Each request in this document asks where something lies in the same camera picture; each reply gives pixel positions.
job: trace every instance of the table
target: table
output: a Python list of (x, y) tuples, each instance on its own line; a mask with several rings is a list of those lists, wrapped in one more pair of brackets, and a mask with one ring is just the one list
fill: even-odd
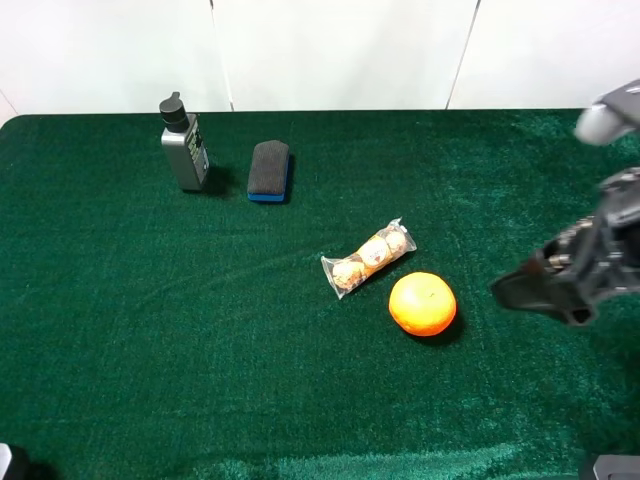
[[(205, 194), (177, 188), (159, 115), (10, 121), (0, 440), (65, 480), (548, 478), (640, 452), (638, 298), (574, 329), (488, 291), (638, 162), (631, 137), (581, 145), (577, 116), (203, 114)], [(246, 198), (270, 139), (285, 205)], [(418, 250), (338, 300), (320, 257), (400, 216)], [(458, 298), (437, 337), (387, 311), (417, 270)]]

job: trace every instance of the blue sponge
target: blue sponge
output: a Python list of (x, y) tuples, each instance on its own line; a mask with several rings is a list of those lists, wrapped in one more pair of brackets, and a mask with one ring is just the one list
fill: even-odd
[(253, 202), (283, 202), (287, 189), (289, 145), (270, 140), (256, 145), (247, 196)]

